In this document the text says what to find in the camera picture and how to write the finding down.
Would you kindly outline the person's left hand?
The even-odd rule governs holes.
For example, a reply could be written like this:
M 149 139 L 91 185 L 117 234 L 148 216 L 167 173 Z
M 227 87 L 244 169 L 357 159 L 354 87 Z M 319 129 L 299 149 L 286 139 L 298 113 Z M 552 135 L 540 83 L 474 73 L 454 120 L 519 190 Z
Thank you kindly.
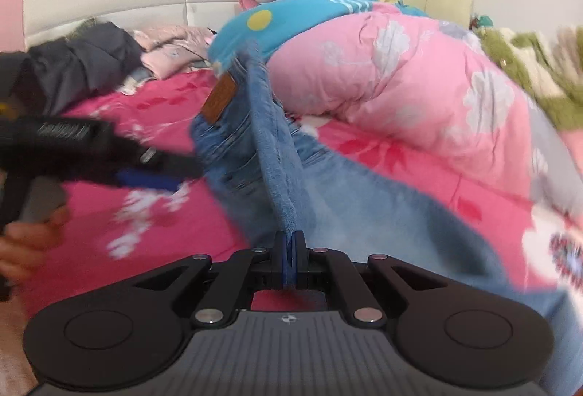
M 45 222 L 8 224 L 1 234 L 1 275 L 16 285 L 30 279 L 43 266 L 48 253 L 62 243 L 69 217 L 69 208 L 64 205 Z

